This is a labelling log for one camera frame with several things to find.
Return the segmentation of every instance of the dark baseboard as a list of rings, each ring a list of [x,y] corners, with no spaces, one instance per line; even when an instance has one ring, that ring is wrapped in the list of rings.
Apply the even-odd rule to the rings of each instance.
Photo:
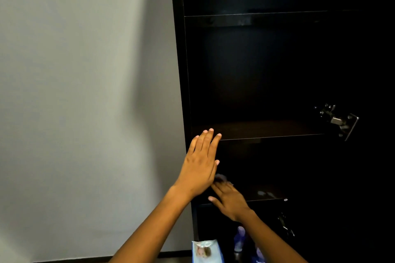
[[[177,250],[177,251],[161,251],[158,255],[158,258],[176,258],[176,257],[191,257],[191,256],[192,256],[191,250]],[[40,263],[107,263],[108,261],[110,261],[111,258],[112,256],[56,260],[56,261],[46,261]]]

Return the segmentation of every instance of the forearm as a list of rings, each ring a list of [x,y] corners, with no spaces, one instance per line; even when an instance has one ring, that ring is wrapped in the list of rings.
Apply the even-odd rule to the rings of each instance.
[[[152,263],[190,197],[172,186],[163,200],[122,245],[111,263]]]
[[[253,210],[240,216],[240,221],[270,263],[307,263],[292,247],[285,243]]]

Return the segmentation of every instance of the baby wipes packet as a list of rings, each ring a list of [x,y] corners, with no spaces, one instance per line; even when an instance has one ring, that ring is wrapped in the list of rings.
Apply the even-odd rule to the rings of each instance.
[[[193,263],[224,263],[217,240],[192,241]]]

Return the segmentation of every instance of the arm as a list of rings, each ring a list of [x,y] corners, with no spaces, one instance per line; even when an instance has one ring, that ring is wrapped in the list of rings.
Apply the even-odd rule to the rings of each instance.
[[[273,232],[251,210],[244,197],[229,182],[216,182],[211,185],[221,202],[214,197],[209,200],[233,221],[243,224],[251,238],[271,263],[307,263],[292,247]]]
[[[186,205],[214,181],[219,164],[215,153],[221,135],[217,134],[211,142],[213,133],[213,129],[205,130],[192,140],[177,181],[110,263],[151,263],[155,260]]]

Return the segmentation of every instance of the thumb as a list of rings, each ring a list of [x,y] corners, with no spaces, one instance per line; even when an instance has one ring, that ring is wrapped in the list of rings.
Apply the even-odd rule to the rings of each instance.
[[[223,209],[225,209],[224,205],[222,205],[222,203],[218,201],[218,199],[216,199],[215,197],[210,196],[209,201],[212,202],[216,207],[218,207],[218,209],[220,209],[221,212]]]

